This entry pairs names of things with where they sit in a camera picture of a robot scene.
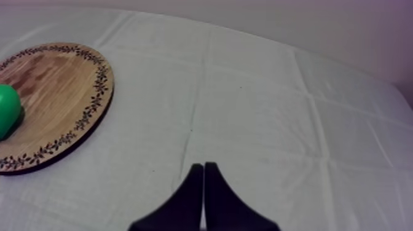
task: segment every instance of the green object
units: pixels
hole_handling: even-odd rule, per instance
[[[20,115],[22,106],[16,90],[0,84],[0,140],[2,140]]]

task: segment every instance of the wooden tray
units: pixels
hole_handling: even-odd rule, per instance
[[[113,73],[96,50],[79,44],[43,44],[0,64],[0,84],[20,95],[22,124],[0,141],[0,174],[57,158],[84,136],[112,97]]]

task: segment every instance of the white cloth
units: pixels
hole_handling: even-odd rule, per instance
[[[413,230],[413,113],[391,85],[163,15],[2,7],[0,30],[2,59],[77,42],[109,60],[116,82],[83,145],[43,170],[0,177],[1,231],[126,230],[205,161],[284,231]]]

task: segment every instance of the decorative leaf border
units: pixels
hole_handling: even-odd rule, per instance
[[[70,130],[67,134],[61,135],[58,139],[55,139],[52,142],[49,142],[44,147],[40,147],[37,152],[34,152],[32,155],[24,153],[21,156],[13,157],[8,156],[0,159],[0,171],[1,170],[17,170],[22,168],[25,165],[36,164],[39,165],[42,161],[41,159],[45,158],[45,155],[53,155],[56,151],[59,150],[59,147],[62,144],[70,144],[73,139],[77,137],[77,131],[83,131],[85,126],[90,124],[90,118],[93,117],[93,114],[97,112],[99,107],[102,107],[102,96],[109,90],[107,85],[108,77],[107,73],[109,68],[104,65],[104,59],[98,55],[94,55],[88,50],[80,48],[78,45],[42,45],[40,47],[30,48],[22,50],[16,55],[11,56],[6,61],[0,65],[0,71],[8,67],[8,65],[14,63],[18,58],[32,55],[35,53],[42,53],[45,51],[52,52],[61,52],[61,53],[76,53],[76,56],[82,57],[84,60],[92,62],[94,65],[98,66],[98,71],[96,72],[95,84],[93,85],[95,89],[95,95],[90,98],[90,104],[83,110],[82,118],[77,120],[73,126],[73,129]]]

